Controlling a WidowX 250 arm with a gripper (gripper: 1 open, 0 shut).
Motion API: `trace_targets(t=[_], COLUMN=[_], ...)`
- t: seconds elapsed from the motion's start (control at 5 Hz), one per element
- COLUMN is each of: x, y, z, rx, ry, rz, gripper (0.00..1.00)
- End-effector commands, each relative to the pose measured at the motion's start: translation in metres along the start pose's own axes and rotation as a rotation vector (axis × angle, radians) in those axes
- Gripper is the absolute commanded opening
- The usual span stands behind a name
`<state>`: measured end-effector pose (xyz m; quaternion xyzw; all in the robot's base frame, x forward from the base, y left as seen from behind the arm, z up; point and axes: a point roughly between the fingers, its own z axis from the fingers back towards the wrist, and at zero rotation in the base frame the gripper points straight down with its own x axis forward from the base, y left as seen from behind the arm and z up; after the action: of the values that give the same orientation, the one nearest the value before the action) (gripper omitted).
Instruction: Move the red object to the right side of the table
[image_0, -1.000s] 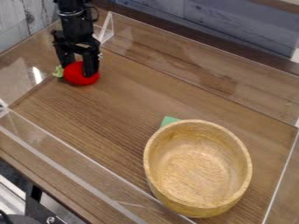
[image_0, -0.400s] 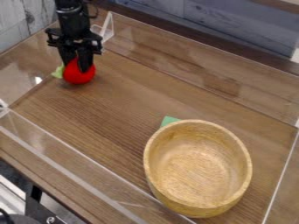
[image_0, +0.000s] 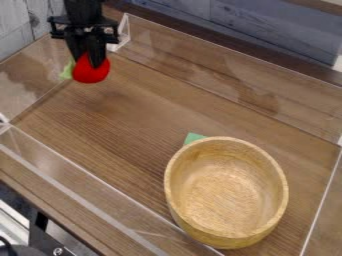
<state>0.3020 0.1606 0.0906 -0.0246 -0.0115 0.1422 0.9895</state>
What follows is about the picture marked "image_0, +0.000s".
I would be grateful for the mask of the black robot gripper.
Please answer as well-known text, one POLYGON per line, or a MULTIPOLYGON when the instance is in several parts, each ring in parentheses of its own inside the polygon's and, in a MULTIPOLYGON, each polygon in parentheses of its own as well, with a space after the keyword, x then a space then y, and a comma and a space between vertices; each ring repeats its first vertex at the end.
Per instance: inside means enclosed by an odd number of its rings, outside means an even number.
POLYGON ((77 60, 86 50, 89 63, 97 68, 105 60, 105 42, 118 43, 118 22, 102 16, 104 0, 62 0, 62 2, 65 14, 49 16, 46 19, 50 36, 54 39, 65 38, 73 60, 77 60), (77 35, 65 36, 68 28, 74 29, 77 35))

